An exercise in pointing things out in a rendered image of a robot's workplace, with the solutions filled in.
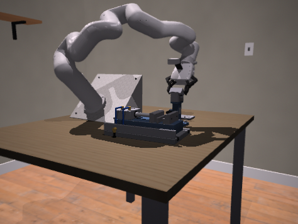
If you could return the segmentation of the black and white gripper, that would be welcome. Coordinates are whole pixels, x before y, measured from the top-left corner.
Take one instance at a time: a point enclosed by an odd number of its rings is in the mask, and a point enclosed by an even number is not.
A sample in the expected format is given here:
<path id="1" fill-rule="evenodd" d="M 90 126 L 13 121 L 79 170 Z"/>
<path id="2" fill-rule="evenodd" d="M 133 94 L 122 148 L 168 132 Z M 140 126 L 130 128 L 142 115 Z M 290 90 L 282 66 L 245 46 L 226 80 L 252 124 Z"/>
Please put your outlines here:
<path id="1" fill-rule="evenodd" d="M 193 86 L 198 80 L 194 77 L 195 67 L 191 62 L 187 60 L 181 60 L 180 63 L 183 69 L 176 69 L 175 67 L 172 75 L 165 78 L 168 83 L 167 92 L 169 93 L 170 88 L 173 85 L 185 85 L 184 94 L 187 95 L 189 88 L 191 88 L 191 86 Z M 170 79 L 171 81 L 169 82 Z"/>

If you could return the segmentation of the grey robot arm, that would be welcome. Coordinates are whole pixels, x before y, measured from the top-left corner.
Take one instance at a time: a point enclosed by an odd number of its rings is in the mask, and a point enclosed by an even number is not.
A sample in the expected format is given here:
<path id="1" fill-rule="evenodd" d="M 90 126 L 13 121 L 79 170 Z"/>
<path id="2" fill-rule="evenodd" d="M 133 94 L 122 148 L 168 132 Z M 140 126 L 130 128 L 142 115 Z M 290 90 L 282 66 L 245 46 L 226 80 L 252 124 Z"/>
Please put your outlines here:
<path id="1" fill-rule="evenodd" d="M 75 62 L 83 61 L 100 41 L 119 38 L 123 32 L 121 25 L 125 23 L 154 39 L 172 36 L 170 47 L 182 55 L 181 58 L 167 59 L 168 64 L 176 64 L 177 69 L 183 69 L 181 60 L 197 64 L 199 45 L 195 42 L 194 30 L 189 26 L 175 21 L 160 21 L 134 3 L 109 9 L 102 13 L 100 21 L 89 23 L 81 32 L 67 35 L 53 56 L 55 75 L 84 104 L 87 113 L 99 111 L 106 99 L 78 71 Z"/>

